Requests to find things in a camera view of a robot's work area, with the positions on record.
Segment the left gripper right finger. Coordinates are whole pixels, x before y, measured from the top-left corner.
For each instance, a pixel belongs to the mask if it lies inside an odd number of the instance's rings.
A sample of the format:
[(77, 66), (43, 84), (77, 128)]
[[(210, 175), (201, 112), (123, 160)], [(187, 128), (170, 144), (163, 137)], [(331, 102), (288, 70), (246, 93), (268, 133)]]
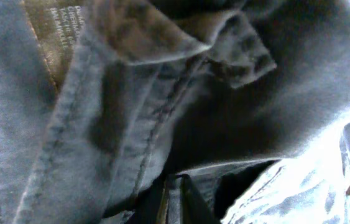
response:
[(208, 208), (199, 190), (188, 175), (181, 176), (182, 223), (221, 224)]

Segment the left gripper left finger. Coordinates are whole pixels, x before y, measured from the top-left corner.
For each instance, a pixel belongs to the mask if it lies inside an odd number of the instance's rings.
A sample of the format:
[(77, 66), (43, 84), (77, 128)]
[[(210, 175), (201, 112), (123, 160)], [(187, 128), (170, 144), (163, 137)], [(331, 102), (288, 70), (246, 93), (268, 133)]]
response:
[(164, 195), (164, 181), (155, 180), (151, 188), (139, 198), (134, 213), (125, 224), (156, 224)]

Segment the dark blue denim shorts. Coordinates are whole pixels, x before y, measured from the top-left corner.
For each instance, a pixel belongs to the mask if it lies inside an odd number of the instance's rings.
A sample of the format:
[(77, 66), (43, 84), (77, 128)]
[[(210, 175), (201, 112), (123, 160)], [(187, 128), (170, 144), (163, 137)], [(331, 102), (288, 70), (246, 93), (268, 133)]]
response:
[(0, 223), (350, 222), (350, 1), (0, 1)]

